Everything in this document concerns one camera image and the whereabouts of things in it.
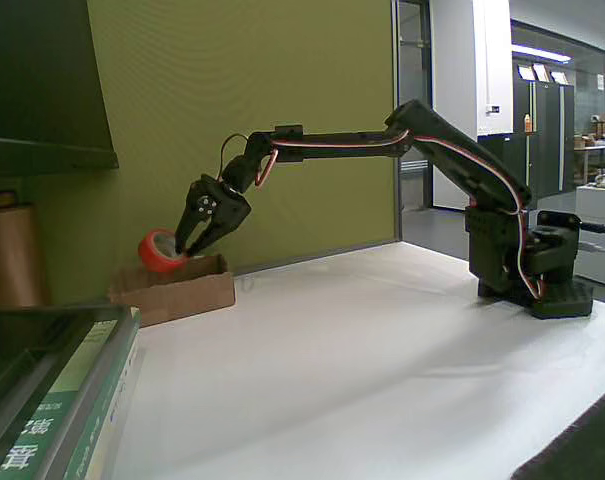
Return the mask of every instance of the bottle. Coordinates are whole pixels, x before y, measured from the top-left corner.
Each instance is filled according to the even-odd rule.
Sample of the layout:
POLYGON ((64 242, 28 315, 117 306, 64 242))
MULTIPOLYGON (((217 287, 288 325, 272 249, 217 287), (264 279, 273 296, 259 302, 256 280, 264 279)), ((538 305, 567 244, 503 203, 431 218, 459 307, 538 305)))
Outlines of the bottle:
POLYGON ((524 133, 527 135, 533 133, 533 122, 531 121, 531 115, 528 113, 524 116, 524 133))

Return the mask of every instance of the white table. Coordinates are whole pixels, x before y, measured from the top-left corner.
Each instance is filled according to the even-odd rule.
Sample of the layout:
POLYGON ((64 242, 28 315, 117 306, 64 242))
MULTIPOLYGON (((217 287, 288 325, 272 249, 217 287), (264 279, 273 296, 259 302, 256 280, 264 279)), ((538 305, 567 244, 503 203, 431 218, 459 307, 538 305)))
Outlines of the white table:
POLYGON ((591 152, 600 152, 600 155, 602 155, 605 151, 605 145, 594 145, 592 147, 577 147, 577 148, 574 148, 573 151, 583 153, 582 180, 584 181, 584 184, 586 185, 587 183, 589 183, 589 154, 591 152))
POLYGON ((144 329, 116 479, 504 479, 605 393, 605 304, 536 320, 392 244, 144 329))
MULTIPOLYGON (((605 188, 578 187, 575 213, 584 222, 605 225, 605 188)), ((605 248, 605 235, 582 231, 580 240, 605 248)), ((575 261, 575 273, 605 284, 605 255, 579 252, 575 261)))

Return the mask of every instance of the wire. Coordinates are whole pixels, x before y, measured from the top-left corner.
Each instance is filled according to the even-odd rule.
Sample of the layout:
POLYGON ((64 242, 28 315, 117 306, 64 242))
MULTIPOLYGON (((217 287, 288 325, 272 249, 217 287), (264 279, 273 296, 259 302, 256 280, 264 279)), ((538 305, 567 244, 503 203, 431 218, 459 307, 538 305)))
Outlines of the wire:
POLYGON ((249 138, 243 133, 232 133, 231 135, 226 137, 224 142, 222 142, 222 147, 220 148, 220 171, 218 172, 218 179, 222 178, 222 170, 224 169, 224 148, 226 147, 226 144, 233 140, 235 137, 242 137, 245 142, 249 141, 249 138))
POLYGON ((522 205, 522 200, 520 200, 520 197, 518 196, 517 192, 515 191, 515 188, 513 187, 513 185, 511 185, 511 182, 509 182, 509 180, 502 174, 502 172, 495 169, 490 163, 482 160, 480 157, 473 155, 468 150, 458 147, 457 145, 455 145, 453 143, 447 142, 446 140, 440 140, 440 139, 434 138, 434 137, 416 136, 414 138, 416 141, 425 142, 425 143, 434 143, 436 145, 440 145, 449 150, 452 150, 455 153, 458 153, 459 155, 462 155, 464 158, 471 160, 473 163, 480 165, 484 169, 486 169, 489 172, 491 172, 492 174, 494 174, 506 186, 506 188, 509 190, 509 192, 513 196, 513 201, 515 202, 515 210, 512 212, 507 211, 506 213, 508 213, 509 215, 516 215, 518 217, 518 230, 519 230, 519 242, 518 242, 518 254, 517 254, 518 273, 520 275, 520 278, 526 285, 527 289, 533 296, 533 298, 535 298, 536 300, 539 300, 542 297, 542 291, 544 289, 543 288, 544 283, 543 283, 542 279, 537 280, 537 286, 536 286, 525 275, 524 269, 522 267, 522 255, 524 253, 524 245, 526 243, 526 224, 525 224, 525 218, 524 218, 525 212, 524 212, 524 205, 522 205))
POLYGON ((590 243, 590 242, 579 242, 578 250, 582 250, 583 252, 589 252, 589 253, 604 253, 605 254, 604 247, 597 245, 595 243, 590 243))
POLYGON ((273 145, 282 147, 307 147, 307 148, 366 148, 366 147, 387 147, 404 140, 409 134, 408 130, 405 130, 396 137, 389 138, 388 140, 382 140, 380 142, 370 143, 306 143, 306 142, 295 142, 291 140, 271 140, 273 145))
MULTIPOLYGON (((409 134, 408 130, 403 131, 399 135, 389 138, 388 140, 382 140, 378 142, 370 143, 309 143, 309 142, 296 142, 292 140, 271 140, 271 144, 276 147, 302 147, 302 148, 367 148, 367 147, 386 147, 400 143, 409 134)), ((255 177, 255 186, 260 188, 271 173, 271 169, 275 164, 275 160, 278 157, 278 149, 274 148, 271 151, 269 162, 264 168, 262 175, 258 174, 255 177)))
POLYGON ((605 225, 601 223, 589 223, 589 222, 581 222, 580 229, 585 230, 587 232, 593 233, 603 233, 605 234, 605 225))
POLYGON ((262 188, 262 185, 264 185, 264 182, 266 182, 266 179, 269 178, 269 174, 271 173, 271 169, 273 168, 273 165, 275 165, 275 160, 278 158, 278 149, 274 148, 271 151, 271 156, 269 157, 269 161, 266 164, 266 167, 264 167, 264 172, 262 172, 262 175, 260 175, 260 173, 258 172, 255 176, 255 186, 257 188, 262 188))

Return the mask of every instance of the cardboard tube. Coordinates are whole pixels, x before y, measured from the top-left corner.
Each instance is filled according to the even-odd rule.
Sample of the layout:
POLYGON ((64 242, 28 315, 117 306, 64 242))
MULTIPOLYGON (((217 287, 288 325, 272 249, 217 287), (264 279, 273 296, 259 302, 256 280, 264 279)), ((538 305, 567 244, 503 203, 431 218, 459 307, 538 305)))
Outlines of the cardboard tube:
POLYGON ((0 208, 0 309, 49 303, 33 207, 0 208))

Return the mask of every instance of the red tape roll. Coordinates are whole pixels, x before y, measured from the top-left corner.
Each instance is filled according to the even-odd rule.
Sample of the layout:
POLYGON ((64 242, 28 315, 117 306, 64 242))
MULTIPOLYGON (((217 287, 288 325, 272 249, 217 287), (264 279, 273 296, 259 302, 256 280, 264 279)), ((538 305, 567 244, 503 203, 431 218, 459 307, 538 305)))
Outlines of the red tape roll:
POLYGON ((189 258, 175 253, 175 235, 169 230, 152 230, 138 245, 138 255, 147 270, 168 273, 181 267, 189 258))

